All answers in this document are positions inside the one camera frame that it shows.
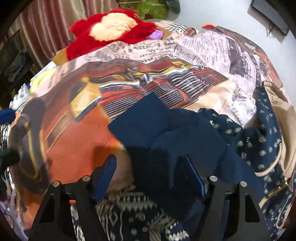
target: bedsheet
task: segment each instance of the bedsheet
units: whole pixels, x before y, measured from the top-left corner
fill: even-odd
[[[91,174],[109,154],[118,160],[109,192],[132,184],[129,155],[107,125],[149,93],[168,108],[214,109],[245,127],[257,124],[256,86],[270,81],[283,89],[266,54],[245,37],[221,27],[156,24],[172,34],[135,45],[111,43],[58,66],[31,94],[9,136],[9,146],[21,154],[10,171],[24,229],[48,185]]]

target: blue plastic part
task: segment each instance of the blue plastic part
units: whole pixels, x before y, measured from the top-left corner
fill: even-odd
[[[99,203],[106,195],[107,189],[111,182],[111,179],[115,173],[117,165],[116,157],[113,155],[108,164],[106,165],[99,181],[96,183],[96,189],[94,193],[94,200]]]
[[[201,177],[195,170],[187,155],[185,155],[185,160],[186,161],[184,161],[183,166],[187,177],[192,181],[193,185],[195,185],[196,190],[200,191],[200,195],[205,198],[205,184],[203,183]]]
[[[0,125],[11,124],[15,120],[15,112],[12,109],[0,111]]]

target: purple fabric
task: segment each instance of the purple fabric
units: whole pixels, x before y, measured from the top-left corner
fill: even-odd
[[[163,32],[156,29],[152,34],[148,36],[150,39],[161,39],[163,37]]]

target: metal bolt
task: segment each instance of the metal bolt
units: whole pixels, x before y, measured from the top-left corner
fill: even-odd
[[[59,181],[54,181],[54,182],[52,183],[52,185],[53,185],[54,187],[57,187],[57,186],[59,185]]]
[[[90,179],[91,179],[90,176],[84,176],[84,177],[82,178],[82,180],[83,180],[84,182],[88,182]]]
[[[216,177],[216,176],[210,176],[210,180],[212,182],[217,182],[218,181],[218,177]]]
[[[248,184],[245,181],[241,181],[240,185],[245,188]]]

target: blue patterned fabric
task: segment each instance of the blue patterned fabric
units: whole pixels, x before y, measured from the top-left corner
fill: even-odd
[[[287,185],[280,165],[279,149],[281,145],[281,130],[276,120],[265,87],[262,84],[257,91],[257,115],[260,127],[242,128],[226,115],[218,115],[214,110],[200,109],[199,113],[210,120],[213,127],[237,154],[258,175],[271,166],[270,172],[258,177],[264,187],[264,196],[268,201],[262,211],[266,215],[271,238],[278,238],[279,227],[284,215],[292,202],[294,190]]]

